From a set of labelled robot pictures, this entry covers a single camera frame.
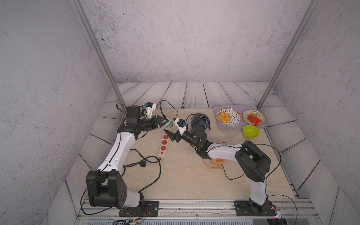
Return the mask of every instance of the plate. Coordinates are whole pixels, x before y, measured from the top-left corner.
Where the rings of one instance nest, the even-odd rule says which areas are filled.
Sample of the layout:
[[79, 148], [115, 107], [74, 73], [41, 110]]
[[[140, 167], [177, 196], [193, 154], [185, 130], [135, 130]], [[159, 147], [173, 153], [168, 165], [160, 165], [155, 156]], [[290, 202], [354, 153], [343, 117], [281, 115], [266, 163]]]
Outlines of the plate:
[[255, 110], [255, 109], [248, 109], [248, 110], [245, 110], [245, 111], [243, 112], [244, 121], [245, 121], [247, 124], [249, 124], [249, 125], [255, 126], [250, 120], [247, 119], [247, 117], [248, 117], [248, 116], [250, 115], [250, 113], [252, 113], [252, 112], [255, 112], [255, 113], [253, 113], [253, 114], [254, 114], [257, 118], [261, 119], [261, 122], [258, 123], [256, 126], [261, 126], [261, 125], [263, 125], [263, 124], [265, 123], [265, 116], [264, 116], [261, 112]]
[[[219, 115], [222, 112], [229, 114], [230, 121], [228, 123], [223, 123], [219, 120]], [[216, 111], [215, 117], [219, 123], [227, 127], [236, 127], [241, 123], [242, 120], [240, 113], [232, 108], [220, 108], [218, 111]]]

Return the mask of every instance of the red snack package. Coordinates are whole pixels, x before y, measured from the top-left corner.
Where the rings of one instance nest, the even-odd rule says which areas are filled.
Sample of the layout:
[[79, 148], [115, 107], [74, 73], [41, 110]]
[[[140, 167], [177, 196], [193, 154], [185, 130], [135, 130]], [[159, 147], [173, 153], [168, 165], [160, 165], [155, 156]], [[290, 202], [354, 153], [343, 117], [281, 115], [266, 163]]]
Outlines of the red snack package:
[[255, 126], [258, 125], [258, 123], [260, 123], [262, 120], [257, 118], [254, 114], [250, 113], [250, 115], [247, 118], [248, 120], [250, 120]]

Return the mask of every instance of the gray wall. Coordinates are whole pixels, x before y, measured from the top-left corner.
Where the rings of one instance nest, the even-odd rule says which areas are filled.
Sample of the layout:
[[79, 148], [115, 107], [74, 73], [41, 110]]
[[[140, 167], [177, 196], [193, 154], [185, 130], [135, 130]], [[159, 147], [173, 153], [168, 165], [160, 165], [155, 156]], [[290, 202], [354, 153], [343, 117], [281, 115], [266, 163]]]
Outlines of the gray wall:
[[0, 2], [0, 224], [40, 224], [110, 86], [68, 0]]
[[81, 0], [117, 82], [268, 81], [309, 0]]
[[275, 91], [360, 211], [360, 1], [324, 0]]

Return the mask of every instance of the wooden power strip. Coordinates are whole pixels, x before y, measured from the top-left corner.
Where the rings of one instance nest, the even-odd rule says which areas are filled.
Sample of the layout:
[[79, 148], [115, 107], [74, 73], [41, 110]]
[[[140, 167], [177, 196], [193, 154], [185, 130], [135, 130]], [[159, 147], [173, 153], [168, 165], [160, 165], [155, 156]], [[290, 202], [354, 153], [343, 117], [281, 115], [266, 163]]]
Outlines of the wooden power strip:
[[162, 140], [161, 140], [161, 144], [160, 144], [160, 148], [159, 148], [159, 154], [158, 154], [159, 158], [165, 158], [165, 155], [168, 150], [169, 141], [170, 141], [169, 135], [167, 135], [164, 131], [164, 134], [163, 134]]

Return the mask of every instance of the white robotic arm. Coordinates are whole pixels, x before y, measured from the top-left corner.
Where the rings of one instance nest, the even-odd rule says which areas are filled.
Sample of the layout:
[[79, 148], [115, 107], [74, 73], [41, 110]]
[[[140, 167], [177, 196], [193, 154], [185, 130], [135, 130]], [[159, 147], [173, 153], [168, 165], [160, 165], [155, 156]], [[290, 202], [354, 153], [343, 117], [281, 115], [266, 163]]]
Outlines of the white robotic arm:
[[196, 153], [204, 159], [227, 159], [240, 164], [246, 176], [251, 180], [251, 196], [249, 203], [256, 211], [262, 212], [267, 206], [266, 177], [270, 169], [270, 158], [251, 141], [237, 145], [221, 145], [208, 141], [205, 129], [195, 127], [192, 131], [186, 129], [187, 124], [182, 119], [175, 119], [178, 131], [174, 134], [165, 130], [172, 141], [181, 139], [191, 144]]
[[126, 108], [126, 124], [117, 129], [116, 139], [104, 162], [86, 176], [91, 206], [137, 207], [141, 194], [129, 191], [120, 172], [125, 159], [142, 131], [150, 131], [168, 123], [168, 119], [153, 116], [155, 104], [132, 105]]

